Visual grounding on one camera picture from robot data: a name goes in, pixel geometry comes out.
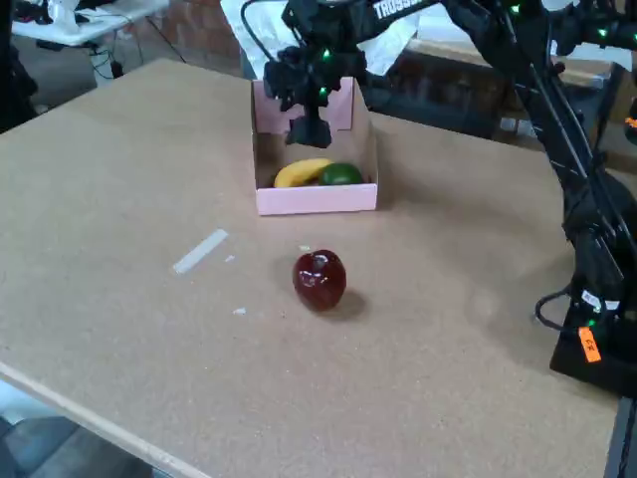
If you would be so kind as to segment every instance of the red apple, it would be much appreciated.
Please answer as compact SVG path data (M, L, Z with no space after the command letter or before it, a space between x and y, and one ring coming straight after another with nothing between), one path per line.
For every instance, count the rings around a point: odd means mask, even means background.
M336 307L347 284L342 262L324 249L301 256L292 279L301 300L318 312Z

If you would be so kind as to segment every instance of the orange label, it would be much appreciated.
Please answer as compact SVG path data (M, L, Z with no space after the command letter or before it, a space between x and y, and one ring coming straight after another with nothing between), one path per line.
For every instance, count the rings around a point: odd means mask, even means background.
M586 360L589 362L600 361L601 355L599 354L597 342L595 341L595 337L593 336L593 332L590 331L590 328L580 327L579 339L581 340L581 346L586 354Z

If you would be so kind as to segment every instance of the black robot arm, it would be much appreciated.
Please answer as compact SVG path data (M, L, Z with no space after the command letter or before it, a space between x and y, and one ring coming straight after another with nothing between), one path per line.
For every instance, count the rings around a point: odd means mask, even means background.
M304 118L293 121L288 141L328 146L329 127L320 119L319 107L327 105L329 92L338 90L342 77L364 81L366 61L357 44L434 3L290 0L283 19L299 46L279 52L264 75L269 94L282 100L282 111L294 104L306 109ZM561 55L583 42L637 49L633 0L623 14L604 0L581 0L577 6L552 12L540 0L440 3L483 58L514 85L563 190L563 229L575 250L575 271L567 287L537 303L537 317L567 336L592 327L605 354L630 361L637 395L637 350L630 352L635 350L633 342L624 340L627 326L635 328L631 334L637 340L637 322L626 319L637 315L637 204L626 187L605 171L603 154L591 147L583 118L566 96L559 78L563 65L554 65L550 56L553 41ZM541 314L541 306L560 295L570 297L564 326Z

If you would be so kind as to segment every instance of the yellow banana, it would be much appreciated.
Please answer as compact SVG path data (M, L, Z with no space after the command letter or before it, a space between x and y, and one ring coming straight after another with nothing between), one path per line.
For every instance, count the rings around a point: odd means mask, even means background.
M287 165L275 179L275 187L298 187L319 177L320 172L332 164L331 159L303 159Z

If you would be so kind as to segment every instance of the open box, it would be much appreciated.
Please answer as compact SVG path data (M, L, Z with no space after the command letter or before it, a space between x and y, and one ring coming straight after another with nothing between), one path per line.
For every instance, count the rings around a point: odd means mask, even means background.
M263 82L252 84L254 172L259 214L364 211L376 208L378 163L369 112L356 81L344 78L338 92L329 96L320 116L329 123L331 145L326 149L286 144L290 120L303 114L295 106L282 113L280 101L269 99ZM301 159L326 157L360 169L364 183L345 186L273 187L277 173Z

